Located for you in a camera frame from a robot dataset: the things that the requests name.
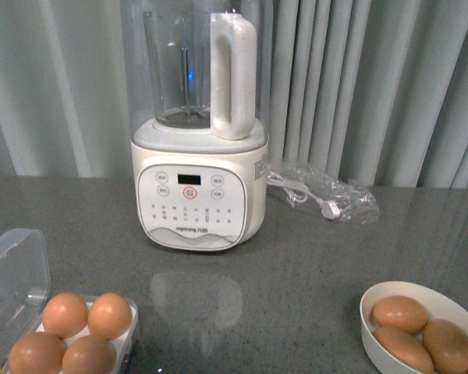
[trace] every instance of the clear plastic wrap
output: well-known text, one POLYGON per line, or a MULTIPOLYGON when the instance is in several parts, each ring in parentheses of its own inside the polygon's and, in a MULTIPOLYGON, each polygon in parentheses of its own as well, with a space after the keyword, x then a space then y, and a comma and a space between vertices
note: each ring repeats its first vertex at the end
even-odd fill
POLYGON ((378 221, 380 210, 369 189, 340 182, 309 164, 279 161, 268 165, 268 193, 305 213, 338 222, 378 221))

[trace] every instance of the transparent lid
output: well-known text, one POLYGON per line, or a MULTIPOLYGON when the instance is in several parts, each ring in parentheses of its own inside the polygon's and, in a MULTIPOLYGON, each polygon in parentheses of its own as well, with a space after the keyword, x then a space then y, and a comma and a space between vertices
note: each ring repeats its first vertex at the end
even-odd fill
POLYGON ((7 231, 0 237, 0 367, 14 342, 34 328, 49 291, 42 232, 7 231))

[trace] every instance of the white curtain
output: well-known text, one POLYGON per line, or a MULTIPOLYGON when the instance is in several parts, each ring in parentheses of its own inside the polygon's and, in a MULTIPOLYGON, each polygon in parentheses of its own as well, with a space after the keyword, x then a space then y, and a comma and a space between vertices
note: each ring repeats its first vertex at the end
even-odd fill
MULTIPOLYGON (((468 0, 274 0, 270 158, 468 188, 468 0)), ((119 0, 0 0, 0 174, 131 178, 119 0)))

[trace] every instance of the egg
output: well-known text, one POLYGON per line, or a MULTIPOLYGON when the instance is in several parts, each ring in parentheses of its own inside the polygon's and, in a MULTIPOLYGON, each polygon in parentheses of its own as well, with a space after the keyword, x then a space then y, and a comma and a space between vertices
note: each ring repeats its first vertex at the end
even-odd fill
POLYGON ((36 332, 21 337, 9 353, 10 374, 58 374, 65 346, 51 333, 36 332))
POLYGON ((415 337, 393 326, 378 327, 374 338, 399 361, 423 374, 433 374, 430 355, 415 337))
POLYGON ((413 298, 389 296, 374 305, 373 319, 379 326, 393 326, 415 334, 427 324, 428 312, 413 298))
POLYGON ((42 324, 44 331, 66 339, 79 333, 87 325, 87 319, 87 303, 81 296, 66 292, 56 295, 48 302, 42 324))
POLYGON ((76 339, 62 359, 63 374, 109 374, 115 367, 115 349, 102 337, 76 339))
POLYGON ((423 331, 423 346, 440 374, 468 373, 468 336, 455 323, 430 321, 423 331))
POLYGON ((132 324, 132 309, 126 298, 107 293, 95 300, 88 312, 90 335, 113 340, 125 333, 132 324))

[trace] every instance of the white handle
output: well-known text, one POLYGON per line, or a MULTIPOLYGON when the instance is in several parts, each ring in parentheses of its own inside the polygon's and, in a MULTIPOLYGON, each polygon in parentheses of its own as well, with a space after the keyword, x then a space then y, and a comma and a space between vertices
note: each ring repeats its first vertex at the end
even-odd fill
POLYGON ((242 139, 255 123, 257 31, 235 13, 212 13, 210 28, 211 132, 242 139))

